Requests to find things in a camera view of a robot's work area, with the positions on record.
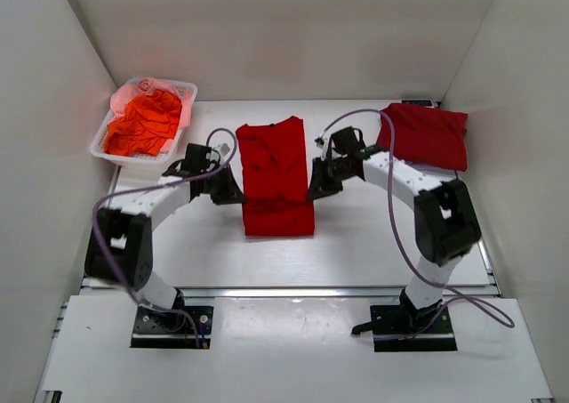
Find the bright red t shirt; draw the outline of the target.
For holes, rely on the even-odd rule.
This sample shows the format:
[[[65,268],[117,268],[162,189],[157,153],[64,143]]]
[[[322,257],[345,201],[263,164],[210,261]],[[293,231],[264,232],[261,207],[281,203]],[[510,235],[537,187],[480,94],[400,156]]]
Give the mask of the bright red t shirt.
[[[307,154],[303,120],[291,116],[271,125],[236,130],[244,195],[244,233],[248,238],[305,238],[314,235],[315,209],[308,201]]]

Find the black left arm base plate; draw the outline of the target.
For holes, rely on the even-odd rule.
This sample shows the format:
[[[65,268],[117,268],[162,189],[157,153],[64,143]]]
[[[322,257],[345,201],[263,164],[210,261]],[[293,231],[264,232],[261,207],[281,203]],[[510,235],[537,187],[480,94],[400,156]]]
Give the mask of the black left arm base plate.
[[[212,340],[214,307],[185,305],[187,317],[139,307],[132,326],[131,347],[135,349],[209,350]]]

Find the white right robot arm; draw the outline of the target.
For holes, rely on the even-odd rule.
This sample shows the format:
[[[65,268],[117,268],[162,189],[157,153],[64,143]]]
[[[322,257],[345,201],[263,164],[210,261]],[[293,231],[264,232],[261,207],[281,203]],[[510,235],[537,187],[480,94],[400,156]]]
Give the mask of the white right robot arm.
[[[352,126],[315,140],[321,154],[312,160],[307,199],[331,197],[343,182],[357,177],[388,192],[388,213],[395,221],[392,199],[413,211],[414,238],[420,259],[413,278],[399,296],[411,319],[437,310],[445,286],[459,261],[481,238],[481,229],[466,184],[439,181],[396,159],[390,149],[365,145]]]

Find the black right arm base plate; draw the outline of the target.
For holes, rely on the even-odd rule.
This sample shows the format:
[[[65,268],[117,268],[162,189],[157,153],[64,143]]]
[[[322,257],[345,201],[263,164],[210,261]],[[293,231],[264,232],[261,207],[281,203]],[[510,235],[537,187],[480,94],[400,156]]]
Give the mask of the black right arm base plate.
[[[411,313],[403,304],[375,304],[370,320],[352,327],[351,335],[370,332],[375,352],[457,351],[450,313],[441,301]]]

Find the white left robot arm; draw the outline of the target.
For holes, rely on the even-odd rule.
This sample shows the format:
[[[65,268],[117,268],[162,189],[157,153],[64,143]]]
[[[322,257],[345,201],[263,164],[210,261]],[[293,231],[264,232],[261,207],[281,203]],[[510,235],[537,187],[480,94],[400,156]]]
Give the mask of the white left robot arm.
[[[159,318],[189,318],[180,290],[153,271],[153,231],[202,195],[217,206],[244,204],[246,198],[230,168],[235,154],[236,147],[226,144],[190,143],[185,157],[170,164],[155,184],[118,191],[97,202],[85,275],[122,287],[137,305]]]

